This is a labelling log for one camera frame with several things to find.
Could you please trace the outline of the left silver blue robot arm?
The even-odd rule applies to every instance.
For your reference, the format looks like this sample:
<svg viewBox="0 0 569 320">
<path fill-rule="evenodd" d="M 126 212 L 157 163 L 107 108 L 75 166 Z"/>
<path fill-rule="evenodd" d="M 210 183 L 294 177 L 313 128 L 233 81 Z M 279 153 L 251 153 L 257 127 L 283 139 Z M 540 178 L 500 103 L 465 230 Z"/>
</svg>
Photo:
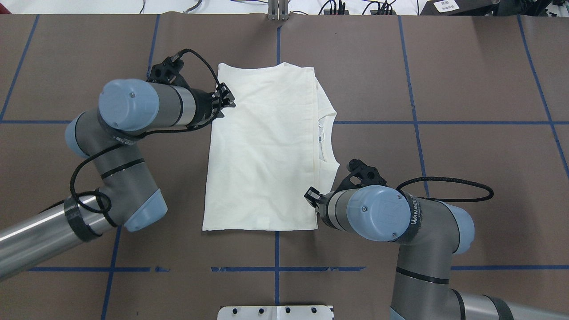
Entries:
<svg viewBox="0 0 569 320">
<path fill-rule="evenodd" d="M 108 82 L 98 107 L 66 128 L 83 157 L 69 196 L 1 232 L 2 281 L 125 226 L 134 232 L 165 216 L 167 205 L 136 143 L 151 134 L 199 130 L 233 108 L 225 83 L 214 92 L 139 79 Z"/>
</svg>

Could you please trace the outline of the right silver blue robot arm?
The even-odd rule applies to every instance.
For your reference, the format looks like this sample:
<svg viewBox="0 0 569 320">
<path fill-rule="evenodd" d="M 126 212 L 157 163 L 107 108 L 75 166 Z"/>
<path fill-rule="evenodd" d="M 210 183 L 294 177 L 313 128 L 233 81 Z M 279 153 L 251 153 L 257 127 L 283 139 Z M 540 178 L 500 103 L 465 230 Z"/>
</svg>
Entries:
<svg viewBox="0 0 569 320">
<path fill-rule="evenodd" d="M 333 229 L 399 245 L 389 308 L 391 320 L 566 320 L 568 314 L 516 304 L 449 287 L 454 255 L 475 237 L 461 208 L 372 185 L 322 195 L 311 187 L 307 202 Z"/>
</svg>

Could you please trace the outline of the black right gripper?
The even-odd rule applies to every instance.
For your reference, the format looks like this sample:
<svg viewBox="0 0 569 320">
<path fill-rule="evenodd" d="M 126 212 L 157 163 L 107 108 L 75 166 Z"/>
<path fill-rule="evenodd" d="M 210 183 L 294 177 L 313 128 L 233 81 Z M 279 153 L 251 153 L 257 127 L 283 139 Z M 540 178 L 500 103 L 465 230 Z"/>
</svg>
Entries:
<svg viewBox="0 0 569 320">
<path fill-rule="evenodd" d="M 315 208 L 317 215 L 322 220 L 325 225 L 332 225 L 332 221 L 329 216 L 329 202 L 333 194 L 321 194 L 314 187 L 309 187 L 307 192 L 304 194 L 305 200 Z"/>
</svg>

